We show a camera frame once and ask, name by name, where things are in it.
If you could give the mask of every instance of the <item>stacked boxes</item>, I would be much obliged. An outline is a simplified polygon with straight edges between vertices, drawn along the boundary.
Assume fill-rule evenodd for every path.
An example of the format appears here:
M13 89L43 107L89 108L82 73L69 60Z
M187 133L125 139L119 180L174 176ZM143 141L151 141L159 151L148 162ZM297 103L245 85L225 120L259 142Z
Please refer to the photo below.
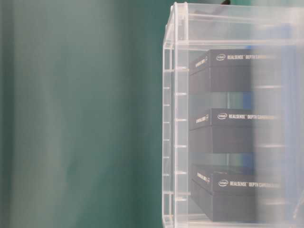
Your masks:
M229 154L248 154L253 162L253 122L274 120L251 110L251 63L266 61L250 49L210 50L190 64L189 151L191 197L213 221L254 221L261 196L282 189L281 180L256 180L256 170L231 166ZM201 155L220 156L226 164ZM265 210L265 217L270 217Z

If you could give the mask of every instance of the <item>teal fabric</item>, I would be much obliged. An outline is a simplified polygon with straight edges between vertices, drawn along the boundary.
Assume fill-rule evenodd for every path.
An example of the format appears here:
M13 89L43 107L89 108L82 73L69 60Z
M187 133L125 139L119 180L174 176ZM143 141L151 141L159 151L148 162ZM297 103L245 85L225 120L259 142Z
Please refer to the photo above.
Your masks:
M2 227L162 226L173 2L1 1Z

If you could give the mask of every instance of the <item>black box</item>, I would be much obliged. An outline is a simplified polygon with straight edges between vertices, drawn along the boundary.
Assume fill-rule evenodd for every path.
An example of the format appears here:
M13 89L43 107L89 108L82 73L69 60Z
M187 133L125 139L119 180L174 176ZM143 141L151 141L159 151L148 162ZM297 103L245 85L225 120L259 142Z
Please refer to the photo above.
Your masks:
M190 119L189 150L203 153L252 153L252 121L242 119L249 114L249 110L210 109L199 118Z
M250 222L257 216L259 220L271 221L275 219L274 212L283 211L285 206L260 204L264 200L278 202L282 195L281 180L274 181L273 176L271 179L265 175L257 182L249 168L192 165L191 197L212 221Z
M211 194L191 180L191 197L212 221L255 221L255 196Z
M233 195L273 195L281 191L280 176L259 175L257 182L253 169L235 166L196 165L191 167L191 178L210 193Z
M265 55L250 49L215 49L190 63L190 93L251 91L251 62Z

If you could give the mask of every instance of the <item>clear acrylic box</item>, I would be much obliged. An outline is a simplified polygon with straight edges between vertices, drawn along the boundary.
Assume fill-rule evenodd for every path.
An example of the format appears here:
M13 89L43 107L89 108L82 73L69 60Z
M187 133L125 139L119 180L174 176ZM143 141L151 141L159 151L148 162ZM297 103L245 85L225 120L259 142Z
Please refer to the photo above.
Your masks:
M162 60L164 227L302 223L295 219L302 218L304 186L295 184L304 164L302 127L284 119L302 111L300 105L286 111L288 99L301 97L291 94L301 83L289 80L299 73L286 69L301 67L285 61L302 56L302 15L296 8L186 2L171 7ZM288 149L291 144L296 148ZM284 161L291 156L296 159ZM230 172L236 181L217 179ZM231 189L223 191L227 185Z

